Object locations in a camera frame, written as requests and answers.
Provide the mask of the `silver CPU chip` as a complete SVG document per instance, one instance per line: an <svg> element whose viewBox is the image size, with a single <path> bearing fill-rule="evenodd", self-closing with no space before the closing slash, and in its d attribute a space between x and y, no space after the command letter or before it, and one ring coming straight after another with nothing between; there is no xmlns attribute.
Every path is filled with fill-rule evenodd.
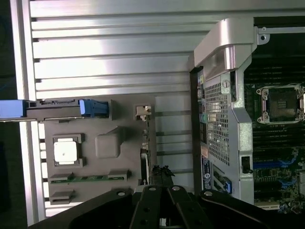
<svg viewBox="0 0 305 229"><path fill-rule="evenodd" d="M55 162L59 165L70 165L77 159L77 143L72 138L58 138L54 143Z"/></svg>

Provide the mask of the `CPU socket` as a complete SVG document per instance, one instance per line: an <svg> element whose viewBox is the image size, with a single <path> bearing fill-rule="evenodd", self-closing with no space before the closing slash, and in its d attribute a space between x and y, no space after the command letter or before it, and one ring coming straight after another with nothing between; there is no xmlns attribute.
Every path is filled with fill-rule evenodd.
<svg viewBox="0 0 305 229"><path fill-rule="evenodd" d="M287 125L305 121L305 86L288 84L264 86L256 90L260 97L257 122L264 125Z"/></svg>

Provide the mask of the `black open PC case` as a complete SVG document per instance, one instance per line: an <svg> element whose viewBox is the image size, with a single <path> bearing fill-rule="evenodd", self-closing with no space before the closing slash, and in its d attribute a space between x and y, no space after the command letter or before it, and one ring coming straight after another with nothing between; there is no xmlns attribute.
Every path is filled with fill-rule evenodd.
<svg viewBox="0 0 305 229"><path fill-rule="evenodd" d="M251 67L305 65L305 15L223 19L188 65L196 189L228 194L224 184L231 181L228 195L254 204L253 124L244 74Z"/></svg>

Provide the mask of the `green RAM stick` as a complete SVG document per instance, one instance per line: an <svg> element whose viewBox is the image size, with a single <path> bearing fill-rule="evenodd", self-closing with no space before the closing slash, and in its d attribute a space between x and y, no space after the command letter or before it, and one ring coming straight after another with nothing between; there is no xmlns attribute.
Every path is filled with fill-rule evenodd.
<svg viewBox="0 0 305 229"><path fill-rule="evenodd" d="M78 183L78 182L98 182L98 181L127 181L125 177L109 177L109 176L82 176L82 177L70 177L67 179L54 180L51 184L62 183Z"/></svg>

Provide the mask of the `green motherboard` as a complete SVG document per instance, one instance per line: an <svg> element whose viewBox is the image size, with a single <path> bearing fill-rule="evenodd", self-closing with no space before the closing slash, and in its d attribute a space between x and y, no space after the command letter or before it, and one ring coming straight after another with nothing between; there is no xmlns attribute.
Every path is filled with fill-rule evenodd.
<svg viewBox="0 0 305 229"><path fill-rule="evenodd" d="M244 74L245 108L253 124L253 163L297 159L286 168L253 169L254 204L284 214L305 211L305 121L287 125L258 123L261 106L256 90L292 83L305 86L305 65L251 67Z"/></svg>

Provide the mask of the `hard disk with blue caddy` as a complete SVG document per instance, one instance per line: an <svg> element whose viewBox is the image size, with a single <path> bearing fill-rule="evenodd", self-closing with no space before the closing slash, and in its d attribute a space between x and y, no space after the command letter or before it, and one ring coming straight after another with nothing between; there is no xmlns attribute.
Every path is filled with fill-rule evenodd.
<svg viewBox="0 0 305 229"><path fill-rule="evenodd" d="M109 118L110 103L93 99L0 100L0 122Z"/></svg>

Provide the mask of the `blue expansion slot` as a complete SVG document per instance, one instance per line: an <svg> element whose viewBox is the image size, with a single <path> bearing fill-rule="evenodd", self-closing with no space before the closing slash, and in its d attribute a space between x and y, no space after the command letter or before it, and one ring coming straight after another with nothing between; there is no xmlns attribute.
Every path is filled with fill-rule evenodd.
<svg viewBox="0 0 305 229"><path fill-rule="evenodd" d="M262 169L262 168L278 168L278 167L289 167L297 161L296 158L292 158L290 161L264 161L264 162L254 162L253 169Z"/></svg>

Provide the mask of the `grey parts rack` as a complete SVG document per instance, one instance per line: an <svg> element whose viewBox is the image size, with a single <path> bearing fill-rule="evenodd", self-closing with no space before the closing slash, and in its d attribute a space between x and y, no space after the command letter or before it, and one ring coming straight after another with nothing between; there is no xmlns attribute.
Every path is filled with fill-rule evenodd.
<svg viewBox="0 0 305 229"><path fill-rule="evenodd" d="M38 219L65 211L114 187L138 185L141 179L140 151L145 142L156 152L154 114L142 121L145 110L154 111L155 97L145 94L96 96L110 103L109 118L49 120L31 124L35 165ZM54 160L58 138L77 143L74 164L59 165ZM127 181L98 181L51 184L51 181L82 176L125 177Z"/></svg>

